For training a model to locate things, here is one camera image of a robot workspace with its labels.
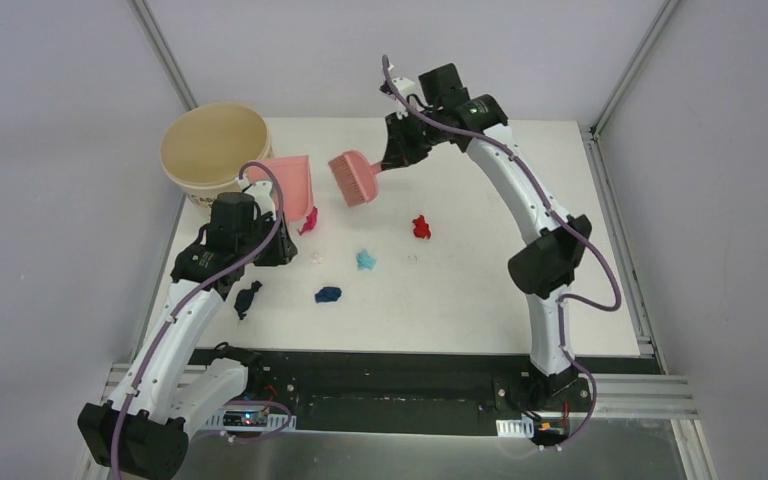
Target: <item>robotic arm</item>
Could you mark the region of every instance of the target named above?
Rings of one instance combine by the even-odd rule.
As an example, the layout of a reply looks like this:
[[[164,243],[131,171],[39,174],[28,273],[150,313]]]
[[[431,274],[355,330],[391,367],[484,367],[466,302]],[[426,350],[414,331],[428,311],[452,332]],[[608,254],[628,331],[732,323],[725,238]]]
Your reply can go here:
[[[392,70],[391,65],[385,66],[388,72]],[[529,178],[512,160],[511,153],[519,158],[522,154],[507,125],[507,116],[490,95],[471,99],[453,64],[420,75],[419,83],[428,105],[422,102],[417,85],[406,78],[385,82],[381,92],[397,100],[414,100],[428,119],[451,128],[440,128],[411,115],[400,100],[397,111],[385,119],[387,148],[382,170],[413,165],[427,157],[435,145],[450,142],[478,164],[502,196],[526,243],[508,261],[508,272],[526,294],[531,317],[532,387],[520,403],[529,409],[539,409],[578,378],[578,371],[571,364],[573,357],[564,348],[569,344],[569,320],[563,320],[562,328],[558,309],[581,262],[584,245],[559,220],[566,221],[584,238],[590,236],[591,224],[585,215],[573,218],[539,179]],[[456,130],[482,134],[506,145],[510,152],[503,152],[485,140],[453,133]],[[535,182],[549,200],[551,211]]]
[[[246,364],[220,358],[190,385],[177,388],[202,332],[243,276],[244,265],[234,265],[264,242],[275,222],[279,222],[276,233],[254,264],[285,265],[298,252],[283,218],[276,218],[272,183],[250,185],[242,179],[240,186],[242,193],[219,195],[211,206],[210,222],[178,254],[172,270],[174,283],[163,309],[125,379],[103,405],[88,403],[81,411],[78,427],[96,463],[110,466],[112,449],[117,448],[122,471],[152,479],[172,478],[195,432],[250,383],[254,358]],[[229,268],[227,274],[191,294]],[[186,297],[191,298],[176,308]],[[136,387],[134,378],[141,379]],[[125,418],[117,436],[120,414]]]

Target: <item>brush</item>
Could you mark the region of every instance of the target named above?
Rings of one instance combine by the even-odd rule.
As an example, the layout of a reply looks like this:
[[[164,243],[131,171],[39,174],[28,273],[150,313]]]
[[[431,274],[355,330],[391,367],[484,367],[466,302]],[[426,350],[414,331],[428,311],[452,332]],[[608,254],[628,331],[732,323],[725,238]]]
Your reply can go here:
[[[370,165],[362,153],[349,150],[328,162],[328,166],[349,207],[369,203],[378,196],[375,176],[381,173],[381,162]]]

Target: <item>brush bristles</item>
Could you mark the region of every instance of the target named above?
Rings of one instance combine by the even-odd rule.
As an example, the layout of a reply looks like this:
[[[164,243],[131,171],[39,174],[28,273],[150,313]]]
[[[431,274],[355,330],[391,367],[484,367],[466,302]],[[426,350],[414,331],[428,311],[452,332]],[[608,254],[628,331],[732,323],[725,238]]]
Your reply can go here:
[[[366,203],[363,190],[360,188],[360,184],[357,181],[354,170],[349,165],[349,161],[344,158],[338,158],[328,162],[328,165],[331,167],[331,173],[334,174],[334,180],[337,181],[337,185],[343,193],[346,205],[355,207]]]

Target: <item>wall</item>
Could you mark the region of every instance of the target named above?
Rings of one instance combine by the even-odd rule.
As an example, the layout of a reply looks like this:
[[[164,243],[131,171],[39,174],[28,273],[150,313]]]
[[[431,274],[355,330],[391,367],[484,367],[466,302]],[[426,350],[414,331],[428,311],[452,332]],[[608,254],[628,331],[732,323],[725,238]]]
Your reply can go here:
[[[603,146],[718,473],[768,478],[768,2],[685,2]]]
[[[199,103],[379,117],[381,55],[416,78],[454,62],[511,118],[595,121],[663,0],[150,0]]]
[[[180,194],[182,113],[127,2],[0,2],[0,479],[65,479]]]

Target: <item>red crumpled object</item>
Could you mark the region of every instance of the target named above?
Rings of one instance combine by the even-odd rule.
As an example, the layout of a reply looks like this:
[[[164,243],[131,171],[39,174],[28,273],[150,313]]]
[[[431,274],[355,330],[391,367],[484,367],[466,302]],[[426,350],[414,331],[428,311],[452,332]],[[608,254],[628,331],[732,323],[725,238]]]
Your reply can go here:
[[[425,215],[413,219],[413,236],[416,238],[431,238],[431,226],[425,221]]]
[[[310,215],[308,215],[307,218],[305,219],[305,224],[302,225],[302,229],[299,230],[299,235],[313,230],[313,227],[316,226],[316,217],[318,216],[319,216],[319,209],[316,207],[313,207],[313,210],[310,211]]]

